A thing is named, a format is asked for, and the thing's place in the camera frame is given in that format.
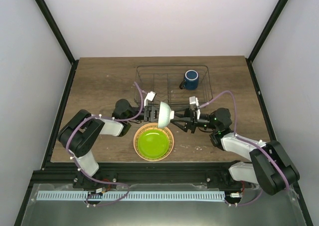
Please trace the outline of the pale green dotted bowl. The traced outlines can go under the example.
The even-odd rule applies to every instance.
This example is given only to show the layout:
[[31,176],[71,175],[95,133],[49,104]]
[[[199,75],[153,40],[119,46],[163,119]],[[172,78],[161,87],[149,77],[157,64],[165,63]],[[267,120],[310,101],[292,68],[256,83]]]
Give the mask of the pale green dotted bowl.
[[174,119],[174,110],[167,103],[161,102],[158,114],[158,128],[165,128],[172,119]]

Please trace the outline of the grey wire dish rack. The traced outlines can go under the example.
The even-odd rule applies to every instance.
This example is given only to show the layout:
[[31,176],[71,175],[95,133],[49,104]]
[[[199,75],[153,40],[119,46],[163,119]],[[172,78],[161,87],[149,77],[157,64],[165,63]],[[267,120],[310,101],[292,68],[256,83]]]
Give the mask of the grey wire dish rack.
[[[195,70],[199,74],[199,83],[195,90],[179,88],[188,70]],[[200,103],[213,97],[209,69],[205,65],[140,65],[136,69],[135,82],[145,92],[156,93],[151,103],[155,106],[163,101],[172,109],[177,109],[187,107],[191,96],[196,96]]]

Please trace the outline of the dark blue mug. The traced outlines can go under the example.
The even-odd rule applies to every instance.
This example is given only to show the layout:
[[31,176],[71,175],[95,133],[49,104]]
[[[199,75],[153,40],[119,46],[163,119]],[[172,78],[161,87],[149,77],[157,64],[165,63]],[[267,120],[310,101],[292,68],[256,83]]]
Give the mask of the dark blue mug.
[[180,89],[195,90],[199,84],[199,74],[195,70],[185,72],[182,82],[179,85]]

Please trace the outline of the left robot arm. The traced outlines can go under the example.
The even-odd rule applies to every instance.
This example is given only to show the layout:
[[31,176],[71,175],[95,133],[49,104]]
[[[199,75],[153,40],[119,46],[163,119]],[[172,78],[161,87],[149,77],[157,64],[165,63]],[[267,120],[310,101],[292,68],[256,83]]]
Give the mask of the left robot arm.
[[84,182],[91,188],[98,187],[102,176],[98,173],[99,165],[96,162],[92,147],[101,134],[115,137],[124,136],[131,127],[133,120],[156,122],[159,108],[153,105],[133,107],[126,99],[120,99],[115,104],[111,119],[93,116],[87,110],[78,113],[59,131],[57,140],[77,163],[79,171],[85,173]]

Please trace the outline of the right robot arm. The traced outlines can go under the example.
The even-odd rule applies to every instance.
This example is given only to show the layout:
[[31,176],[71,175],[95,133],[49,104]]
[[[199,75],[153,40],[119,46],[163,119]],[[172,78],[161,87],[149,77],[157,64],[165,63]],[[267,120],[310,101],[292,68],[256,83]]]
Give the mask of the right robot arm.
[[278,141],[255,141],[234,133],[230,128],[231,114],[226,108],[200,115],[186,109],[183,114],[176,113],[170,122],[184,132],[207,131],[214,147],[247,160],[246,163],[232,165],[221,175],[226,187],[245,181],[259,185],[269,195],[275,195],[300,179],[299,171]]

